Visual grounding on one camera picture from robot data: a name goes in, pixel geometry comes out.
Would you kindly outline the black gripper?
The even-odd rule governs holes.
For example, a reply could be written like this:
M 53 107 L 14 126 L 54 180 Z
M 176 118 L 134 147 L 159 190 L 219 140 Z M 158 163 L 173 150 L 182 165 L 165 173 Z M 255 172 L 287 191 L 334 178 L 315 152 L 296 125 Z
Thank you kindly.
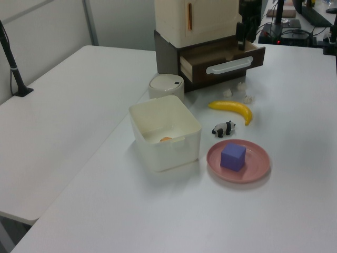
M 236 40 L 238 49 L 245 50 L 245 24 L 246 40 L 254 42 L 256 38 L 256 24 L 261 21 L 261 0 L 239 0 L 239 14 L 242 22 L 236 25 Z

